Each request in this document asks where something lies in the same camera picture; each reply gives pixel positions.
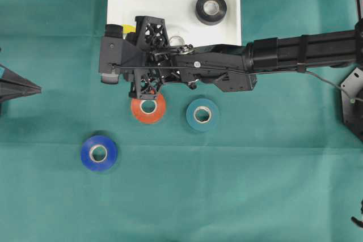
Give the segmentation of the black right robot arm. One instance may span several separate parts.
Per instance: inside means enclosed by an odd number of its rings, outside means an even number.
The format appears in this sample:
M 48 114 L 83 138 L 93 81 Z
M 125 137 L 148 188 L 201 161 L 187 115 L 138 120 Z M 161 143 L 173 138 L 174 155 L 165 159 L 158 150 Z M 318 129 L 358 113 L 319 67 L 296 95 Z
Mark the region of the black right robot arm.
M 153 99 L 167 83 L 195 89 L 203 82 L 223 92 L 251 91 L 260 74 L 310 74 L 316 67 L 362 65 L 361 20 L 350 31 L 197 48 L 167 46 L 163 23 L 149 16 L 136 21 L 136 31 L 126 37 L 132 45 L 126 50 L 129 58 L 118 65 L 135 99 Z

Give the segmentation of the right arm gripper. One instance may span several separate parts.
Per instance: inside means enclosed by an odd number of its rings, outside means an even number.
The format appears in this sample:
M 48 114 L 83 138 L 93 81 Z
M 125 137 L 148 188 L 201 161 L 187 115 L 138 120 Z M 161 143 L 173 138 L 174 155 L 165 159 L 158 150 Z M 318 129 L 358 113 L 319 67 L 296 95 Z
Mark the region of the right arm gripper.
M 152 16 L 136 16 L 136 31 L 127 34 L 126 40 L 141 51 L 140 61 L 128 61 L 133 67 L 124 74 L 131 82 L 129 97 L 140 100 L 154 100 L 162 86 L 177 83 L 179 76 L 172 66 L 171 49 L 165 20 Z

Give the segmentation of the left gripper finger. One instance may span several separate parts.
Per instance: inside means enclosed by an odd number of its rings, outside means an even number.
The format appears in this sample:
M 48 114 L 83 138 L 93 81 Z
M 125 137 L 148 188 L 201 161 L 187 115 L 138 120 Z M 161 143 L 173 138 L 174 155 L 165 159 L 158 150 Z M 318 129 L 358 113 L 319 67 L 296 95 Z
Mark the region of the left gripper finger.
M 30 80 L 21 77 L 19 74 L 13 72 L 12 70 L 8 69 L 3 65 L 1 65 L 1 82 L 15 84 L 18 86 L 25 86 L 38 90 L 41 89 L 41 87 L 35 84 L 34 82 L 31 82 Z
M 14 89 L 4 89 L 1 91 L 1 104 L 8 100 L 16 99 L 19 97 L 26 97 L 31 95 L 40 94 L 41 90 L 14 90 Z

